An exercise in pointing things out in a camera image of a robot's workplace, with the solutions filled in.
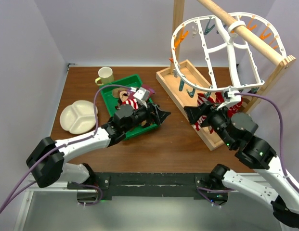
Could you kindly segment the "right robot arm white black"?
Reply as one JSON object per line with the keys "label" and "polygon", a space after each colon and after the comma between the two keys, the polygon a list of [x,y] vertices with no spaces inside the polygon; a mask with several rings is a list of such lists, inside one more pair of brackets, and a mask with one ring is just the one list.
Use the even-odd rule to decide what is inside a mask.
{"label": "right robot arm white black", "polygon": [[185,106],[190,124],[201,117],[202,127],[211,127],[226,144],[234,150],[235,157],[248,168],[260,174],[268,183],[265,187],[244,178],[222,164],[214,167],[209,182],[215,189],[222,187],[241,192],[268,206],[281,223],[299,229],[299,184],[282,169],[281,159],[264,139],[255,135],[258,125],[246,113],[228,116],[226,107],[204,102],[200,106]]}

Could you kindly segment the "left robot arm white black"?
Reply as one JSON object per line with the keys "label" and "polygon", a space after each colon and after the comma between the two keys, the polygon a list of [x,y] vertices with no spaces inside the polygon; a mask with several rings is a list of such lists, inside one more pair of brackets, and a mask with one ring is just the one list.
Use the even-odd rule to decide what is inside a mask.
{"label": "left robot arm white black", "polygon": [[131,105],[122,105],[106,124],[92,132],[65,140],[43,138],[26,160],[26,164],[38,186],[48,187],[60,179],[65,164],[73,158],[118,144],[126,138],[128,131],[143,121],[161,125],[170,114],[155,103],[138,109],[133,109]]}

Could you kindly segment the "maroon purple sock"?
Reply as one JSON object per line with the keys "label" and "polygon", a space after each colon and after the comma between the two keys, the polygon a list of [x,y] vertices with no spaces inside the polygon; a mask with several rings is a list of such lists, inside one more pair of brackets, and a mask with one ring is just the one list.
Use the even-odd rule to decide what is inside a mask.
{"label": "maroon purple sock", "polygon": [[150,91],[151,94],[155,94],[156,93],[156,91],[151,86],[149,86],[147,84],[142,84],[141,87],[143,87],[143,88],[147,89],[148,91]]}

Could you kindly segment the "red white striped sock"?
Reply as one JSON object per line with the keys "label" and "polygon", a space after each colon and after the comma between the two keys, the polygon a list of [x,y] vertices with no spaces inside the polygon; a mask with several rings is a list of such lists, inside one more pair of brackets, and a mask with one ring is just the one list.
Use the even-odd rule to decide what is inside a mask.
{"label": "red white striped sock", "polygon": [[138,102],[136,99],[127,99],[122,102],[122,104],[130,105],[134,110],[137,110],[139,108]]}
{"label": "red white striped sock", "polygon": [[[209,101],[210,103],[215,103],[215,101],[210,96],[207,96],[206,93],[198,93],[197,94],[197,106],[201,106],[206,101]],[[202,115],[197,120],[197,122],[193,124],[193,128],[196,129],[197,131],[200,131],[201,125],[206,118],[207,118],[206,115]]]}

